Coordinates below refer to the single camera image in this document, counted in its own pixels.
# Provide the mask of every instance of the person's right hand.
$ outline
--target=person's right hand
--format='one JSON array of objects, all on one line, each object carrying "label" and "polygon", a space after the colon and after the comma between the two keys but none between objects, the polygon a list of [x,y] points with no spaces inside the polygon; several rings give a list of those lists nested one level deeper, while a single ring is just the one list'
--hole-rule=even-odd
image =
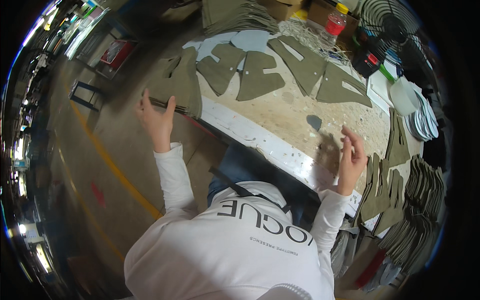
[{"label": "person's right hand", "polygon": [[145,89],[144,97],[135,105],[135,112],[140,123],[152,138],[157,153],[170,151],[170,135],[173,129],[173,113],[175,112],[175,96],[170,97],[167,111],[156,111],[150,102],[150,93]]},{"label": "person's right hand", "polygon": [[343,156],[338,170],[337,193],[349,196],[367,165],[367,156],[363,151],[361,137],[353,133],[347,126],[343,126],[342,133],[345,137],[340,139],[343,142]]}]

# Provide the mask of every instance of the red basket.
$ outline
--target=red basket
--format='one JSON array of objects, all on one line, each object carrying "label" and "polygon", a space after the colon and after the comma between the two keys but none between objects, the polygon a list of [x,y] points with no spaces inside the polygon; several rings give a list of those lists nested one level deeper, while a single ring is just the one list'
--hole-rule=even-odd
[{"label": "red basket", "polygon": [[120,51],[117,53],[117,55],[113,58],[111,62],[107,61],[108,50],[106,50],[105,53],[103,53],[102,57],[100,58],[101,61],[110,65],[110,67],[114,69],[117,69],[119,66],[121,66],[121,64],[125,61],[125,59],[131,53],[134,47],[134,45],[129,41],[121,40],[121,39],[114,40],[110,45],[114,43],[119,43],[119,42],[124,42],[123,47],[120,49]]}]

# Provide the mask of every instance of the plastic container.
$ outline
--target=plastic container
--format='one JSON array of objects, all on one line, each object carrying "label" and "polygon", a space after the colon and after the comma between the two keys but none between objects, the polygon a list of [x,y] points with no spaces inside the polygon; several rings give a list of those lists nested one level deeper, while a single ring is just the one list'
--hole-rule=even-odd
[{"label": "plastic container", "polygon": [[328,15],[325,29],[320,32],[320,44],[323,50],[331,50],[335,46],[338,35],[347,25],[348,8],[342,3],[337,3],[336,10]]},{"label": "plastic container", "polygon": [[400,116],[408,116],[420,107],[417,94],[405,77],[400,77],[390,88],[390,99]]}]

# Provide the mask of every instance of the white hoodie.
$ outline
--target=white hoodie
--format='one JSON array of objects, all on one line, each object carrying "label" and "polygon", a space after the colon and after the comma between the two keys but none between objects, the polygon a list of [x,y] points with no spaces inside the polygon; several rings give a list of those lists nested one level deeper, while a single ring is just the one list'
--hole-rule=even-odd
[{"label": "white hoodie", "polygon": [[[310,232],[292,225],[290,212],[262,198],[240,198],[231,188],[198,214],[181,144],[154,155],[166,214],[125,258],[126,285],[138,300],[254,300],[279,284],[303,289],[312,299],[334,298],[330,250],[349,196],[319,192],[322,205]],[[286,204],[272,184],[238,185]]]}]

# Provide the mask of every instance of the electric fan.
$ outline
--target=electric fan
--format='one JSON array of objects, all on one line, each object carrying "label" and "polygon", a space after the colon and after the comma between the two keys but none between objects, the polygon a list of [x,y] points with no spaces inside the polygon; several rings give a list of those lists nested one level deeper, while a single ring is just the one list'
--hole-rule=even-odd
[{"label": "electric fan", "polygon": [[427,59],[413,14],[397,0],[366,0],[360,12],[360,25],[366,43],[353,59],[353,67],[364,77],[380,68],[384,60],[402,69],[422,70]]}]

